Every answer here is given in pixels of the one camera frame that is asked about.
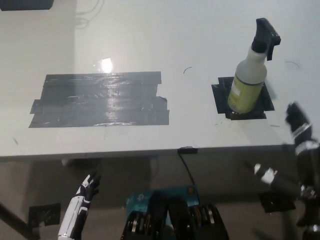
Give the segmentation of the robot right hand black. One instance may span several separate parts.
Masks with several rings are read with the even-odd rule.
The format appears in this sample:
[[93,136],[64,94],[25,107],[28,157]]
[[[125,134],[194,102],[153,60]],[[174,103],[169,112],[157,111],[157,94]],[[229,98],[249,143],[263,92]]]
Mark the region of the robot right hand black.
[[260,163],[244,165],[262,183],[289,197],[320,205],[320,141],[313,137],[313,125],[293,102],[286,109],[285,121],[290,127],[294,143],[298,180],[291,180],[278,170]]

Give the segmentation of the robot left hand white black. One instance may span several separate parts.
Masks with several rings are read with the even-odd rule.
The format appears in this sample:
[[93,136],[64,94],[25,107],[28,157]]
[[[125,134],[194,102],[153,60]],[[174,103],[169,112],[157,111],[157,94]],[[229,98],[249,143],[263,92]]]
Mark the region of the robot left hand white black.
[[101,176],[96,171],[88,174],[71,198],[57,238],[59,240],[80,240],[93,197],[99,192]]

